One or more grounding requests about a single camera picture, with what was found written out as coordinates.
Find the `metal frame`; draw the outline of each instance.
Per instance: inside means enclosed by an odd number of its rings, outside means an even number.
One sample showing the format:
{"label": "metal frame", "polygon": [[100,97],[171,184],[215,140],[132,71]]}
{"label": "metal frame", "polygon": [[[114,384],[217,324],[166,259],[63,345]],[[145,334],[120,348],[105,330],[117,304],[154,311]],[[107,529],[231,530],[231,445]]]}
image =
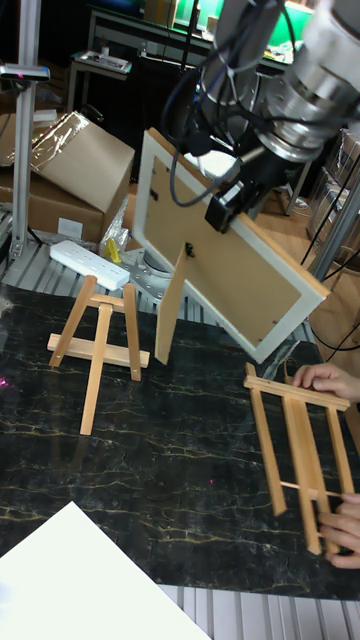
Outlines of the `metal frame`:
{"label": "metal frame", "polygon": [[[21,2],[19,64],[23,66],[37,65],[40,9],[41,0]],[[32,83],[17,99],[11,259],[20,257],[27,242],[35,86]]]}

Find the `black marble surface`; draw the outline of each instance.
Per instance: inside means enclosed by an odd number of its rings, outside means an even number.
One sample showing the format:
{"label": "black marble surface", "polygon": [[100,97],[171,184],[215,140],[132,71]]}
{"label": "black marble surface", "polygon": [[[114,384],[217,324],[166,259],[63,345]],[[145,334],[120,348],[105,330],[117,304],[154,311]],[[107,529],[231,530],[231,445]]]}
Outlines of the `black marble surface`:
{"label": "black marble surface", "polygon": [[[248,390],[248,357],[216,327],[178,322],[167,367],[141,383],[105,365],[93,435],[79,435],[89,362],[48,366],[72,301],[0,286],[0,555],[70,500],[156,582],[357,599],[359,571],[305,549],[297,492],[274,518]],[[77,335],[93,338],[88,309]],[[153,352],[156,318],[140,314]],[[125,343],[114,314],[109,342]],[[296,350],[316,362],[313,345]],[[258,367],[261,375],[264,366]],[[263,395],[281,477],[293,470],[279,398]],[[339,484],[324,411],[309,409],[327,487]],[[344,432],[360,491],[360,467]]]}

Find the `power strip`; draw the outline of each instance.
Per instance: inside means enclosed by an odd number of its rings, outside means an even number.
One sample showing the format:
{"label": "power strip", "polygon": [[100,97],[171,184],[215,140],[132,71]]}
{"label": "power strip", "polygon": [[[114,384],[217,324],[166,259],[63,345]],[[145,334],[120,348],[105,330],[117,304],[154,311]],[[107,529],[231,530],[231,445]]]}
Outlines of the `power strip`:
{"label": "power strip", "polygon": [[96,276],[98,283],[109,291],[120,289],[129,282],[130,274],[128,271],[111,264],[83,247],[79,247],[71,240],[64,240],[59,244],[52,245],[50,257],[82,276]]}

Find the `white paper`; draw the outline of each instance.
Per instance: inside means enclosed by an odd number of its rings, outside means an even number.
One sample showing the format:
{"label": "white paper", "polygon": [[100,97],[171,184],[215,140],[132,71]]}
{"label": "white paper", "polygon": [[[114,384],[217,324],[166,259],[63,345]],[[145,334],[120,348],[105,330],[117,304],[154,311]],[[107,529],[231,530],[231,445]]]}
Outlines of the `white paper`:
{"label": "white paper", "polygon": [[77,238],[81,240],[83,225],[81,222],[75,220],[68,220],[67,218],[59,218],[58,233],[63,236],[69,236],[69,238]]}
{"label": "white paper", "polygon": [[0,559],[1,640],[208,640],[73,502]]}

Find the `metal cylinder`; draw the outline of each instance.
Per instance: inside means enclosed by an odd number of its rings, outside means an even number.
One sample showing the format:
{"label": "metal cylinder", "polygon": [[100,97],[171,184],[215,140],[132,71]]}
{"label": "metal cylinder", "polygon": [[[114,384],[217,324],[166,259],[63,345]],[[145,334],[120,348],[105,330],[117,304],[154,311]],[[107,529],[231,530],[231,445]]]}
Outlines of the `metal cylinder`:
{"label": "metal cylinder", "polygon": [[340,117],[357,96],[348,82],[314,62],[303,46],[294,65],[283,77],[270,83],[262,108],[265,117],[298,122],[277,120],[274,131],[260,133],[259,139],[276,155],[291,162],[313,160],[324,142],[338,131],[338,123],[331,123],[331,119]]}

